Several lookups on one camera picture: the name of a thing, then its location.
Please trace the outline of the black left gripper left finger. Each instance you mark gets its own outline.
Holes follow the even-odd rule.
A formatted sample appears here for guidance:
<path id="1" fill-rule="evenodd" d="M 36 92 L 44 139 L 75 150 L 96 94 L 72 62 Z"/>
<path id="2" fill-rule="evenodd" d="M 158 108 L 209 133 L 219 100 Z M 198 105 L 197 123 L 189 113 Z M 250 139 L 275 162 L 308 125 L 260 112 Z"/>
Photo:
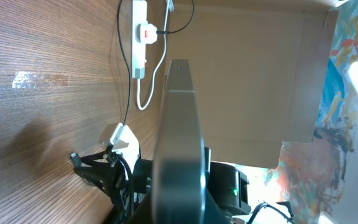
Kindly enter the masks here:
<path id="1" fill-rule="evenodd" d="M 152 202 L 150 193 L 147 193 L 134 214 L 126 224 L 153 224 L 152 220 Z"/>

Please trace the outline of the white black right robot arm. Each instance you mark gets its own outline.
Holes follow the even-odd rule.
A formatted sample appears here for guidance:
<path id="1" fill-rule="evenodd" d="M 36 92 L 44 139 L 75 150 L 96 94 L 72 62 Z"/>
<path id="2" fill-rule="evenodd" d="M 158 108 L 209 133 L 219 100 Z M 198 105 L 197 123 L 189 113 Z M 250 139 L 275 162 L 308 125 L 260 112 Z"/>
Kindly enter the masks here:
<path id="1" fill-rule="evenodd" d="M 236 215 L 248 215 L 245 174 L 234 166 L 213 162 L 210 148 L 204 149 L 206 159 L 205 223 L 232 223 Z M 152 161 L 129 154 L 120 156 L 109 146 L 105 151 L 81 157 L 70 156 L 74 172 L 106 194 L 113 206 L 105 223 L 151 223 Z"/>

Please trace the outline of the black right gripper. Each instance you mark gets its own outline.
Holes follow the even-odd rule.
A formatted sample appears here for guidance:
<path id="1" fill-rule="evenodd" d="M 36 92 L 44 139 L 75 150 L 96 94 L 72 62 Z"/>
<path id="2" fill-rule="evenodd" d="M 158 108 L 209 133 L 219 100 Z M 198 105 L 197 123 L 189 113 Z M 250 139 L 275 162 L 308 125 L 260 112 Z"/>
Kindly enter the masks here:
<path id="1" fill-rule="evenodd" d="M 99 152 L 85 157 L 74 152 L 70 159 L 75 174 L 110 198 L 113 208 L 104 223 L 126 223 L 150 191 L 150 160 L 137 160 L 134 171 L 131 172 L 126 160 L 113 152 Z"/>

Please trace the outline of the Galaxy S25 smartphone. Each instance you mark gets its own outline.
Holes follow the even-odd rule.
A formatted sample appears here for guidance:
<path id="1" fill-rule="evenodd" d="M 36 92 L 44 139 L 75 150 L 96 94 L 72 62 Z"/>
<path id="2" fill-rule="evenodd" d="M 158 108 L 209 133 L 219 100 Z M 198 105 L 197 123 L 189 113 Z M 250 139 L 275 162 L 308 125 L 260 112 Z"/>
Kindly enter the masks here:
<path id="1" fill-rule="evenodd" d="M 187 60 L 170 62 L 154 153 L 154 223 L 202 223 L 206 188 L 204 142 Z"/>

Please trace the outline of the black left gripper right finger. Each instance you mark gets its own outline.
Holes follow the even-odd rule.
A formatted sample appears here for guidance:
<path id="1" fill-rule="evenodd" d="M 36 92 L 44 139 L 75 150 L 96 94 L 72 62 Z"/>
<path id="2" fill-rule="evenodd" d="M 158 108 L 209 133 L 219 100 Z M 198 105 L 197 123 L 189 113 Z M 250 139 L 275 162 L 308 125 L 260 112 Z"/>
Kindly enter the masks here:
<path id="1" fill-rule="evenodd" d="M 230 224 L 208 190 L 205 193 L 205 224 Z"/>

